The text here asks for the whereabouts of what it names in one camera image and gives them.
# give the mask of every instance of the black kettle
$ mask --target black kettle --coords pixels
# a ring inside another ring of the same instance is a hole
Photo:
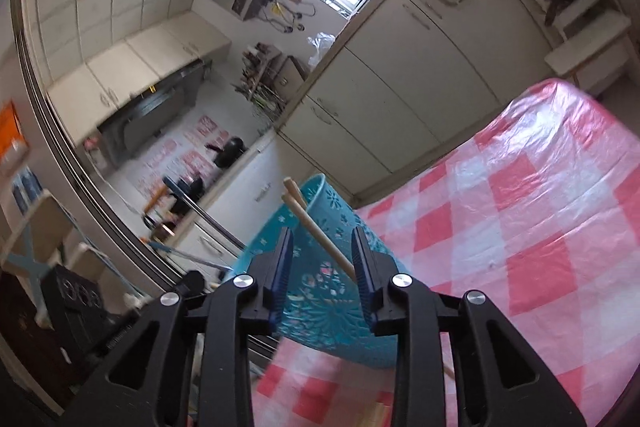
[[[244,142],[238,136],[234,136],[229,139],[223,145],[222,149],[211,143],[207,143],[205,147],[218,153],[216,158],[213,160],[213,163],[221,169],[228,169],[231,165],[236,163],[238,158],[246,151]]]

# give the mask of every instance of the white shelf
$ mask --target white shelf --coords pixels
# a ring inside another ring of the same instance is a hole
[[[608,10],[577,35],[545,57],[545,62],[562,78],[574,73],[630,28],[631,19]]]
[[[583,15],[589,8],[593,7],[598,1],[599,0],[575,0],[558,14],[554,21],[555,28],[558,31],[564,30],[569,24]]]

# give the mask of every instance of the teal basket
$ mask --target teal basket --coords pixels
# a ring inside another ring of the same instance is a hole
[[[324,174],[300,188],[308,215],[351,260],[351,232],[363,227],[372,250],[393,254],[326,182]],[[246,272],[255,255],[276,247],[282,227],[293,232],[294,249],[287,299],[278,332],[341,359],[369,367],[396,363],[397,339],[375,337],[362,318],[358,287],[283,204],[240,254],[226,279]]]

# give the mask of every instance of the plastic tablecloth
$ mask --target plastic tablecloth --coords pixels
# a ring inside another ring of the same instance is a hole
[[[640,142],[588,95],[561,80],[530,88],[358,214],[433,290],[487,293],[588,425],[613,406],[640,363]],[[284,339],[254,392],[255,424],[349,427],[390,405],[393,383]]]

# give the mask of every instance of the pink object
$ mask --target pink object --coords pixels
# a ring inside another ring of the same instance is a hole
[[[358,214],[432,289],[487,293],[588,425],[638,368],[640,141],[570,84],[531,87],[474,138]],[[351,426],[372,401],[391,403],[393,383],[393,371],[284,339],[254,392],[255,424]],[[455,425],[455,386],[449,378],[446,386]]]

